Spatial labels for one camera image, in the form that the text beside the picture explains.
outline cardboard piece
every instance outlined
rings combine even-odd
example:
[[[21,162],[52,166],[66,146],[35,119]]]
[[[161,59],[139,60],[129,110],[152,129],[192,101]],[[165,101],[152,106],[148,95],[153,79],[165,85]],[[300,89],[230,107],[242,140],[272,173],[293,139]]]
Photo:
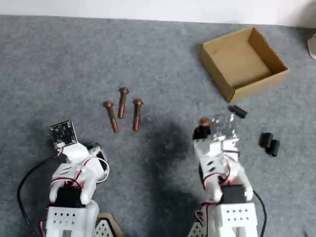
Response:
[[[289,72],[254,27],[203,43],[200,59],[227,102],[279,84]]]
[[[123,231],[119,227],[119,225],[116,223],[116,221],[111,213],[99,213],[95,226],[97,226],[99,224],[100,220],[103,220],[103,219],[108,219],[110,221],[116,237],[125,237],[125,234],[123,233]]]

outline clear plastic object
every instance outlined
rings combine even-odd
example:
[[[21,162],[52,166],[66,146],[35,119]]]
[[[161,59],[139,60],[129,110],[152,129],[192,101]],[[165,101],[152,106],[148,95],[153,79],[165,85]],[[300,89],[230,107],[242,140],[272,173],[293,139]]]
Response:
[[[213,141],[224,141],[238,138],[236,134],[236,120],[234,114],[214,115],[209,119],[209,128]]]

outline black cylinder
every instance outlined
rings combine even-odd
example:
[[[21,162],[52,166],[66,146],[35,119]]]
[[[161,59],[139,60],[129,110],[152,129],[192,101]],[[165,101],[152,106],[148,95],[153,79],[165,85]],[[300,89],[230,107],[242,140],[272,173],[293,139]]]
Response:
[[[280,147],[280,141],[272,140],[270,147],[266,148],[266,152],[268,153],[268,155],[270,155],[272,157],[276,157],[279,147]]]
[[[237,105],[234,105],[231,108],[231,111],[234,112],[238,117],[244,119],[247,115],[247,112],[243,110],[242,108],[238,107]]]
[[[270,147],[271,141],[273,139],[273,134],[266,132],[262,134],[261,139],[260,139],[260,147],[265,148],[265,147]]]

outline circuit board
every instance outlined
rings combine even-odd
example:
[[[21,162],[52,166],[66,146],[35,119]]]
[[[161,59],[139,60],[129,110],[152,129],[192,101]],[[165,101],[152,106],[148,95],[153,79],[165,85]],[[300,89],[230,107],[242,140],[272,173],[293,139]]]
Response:
[[[70,120],[49,127],[54,148],[62,148],[77,143],[77,136]]]

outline black plastic cap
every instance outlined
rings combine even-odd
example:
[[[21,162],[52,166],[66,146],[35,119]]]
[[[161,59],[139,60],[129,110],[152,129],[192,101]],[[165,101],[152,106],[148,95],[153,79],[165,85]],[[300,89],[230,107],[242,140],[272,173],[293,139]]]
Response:
[[[246,203],[245,188],[243,185],[221,186],[222,204]]]
[[[280,141],[279,140],[272,140],[270,147],[266,148],[266,152],[268,155],[270,155],[272,157],[276,157],[279,148],[280,148]]]
[[[242,119],[244,119],[248,113],[237,105],[229,106],[228,109]]]
[[[261,138],[260,138],[260,147],[262,147],[262,148],[268,147],[269,148],[271,145],[272,139],[273,139],[272,133],[266,132],[266,133],[262,134]]]

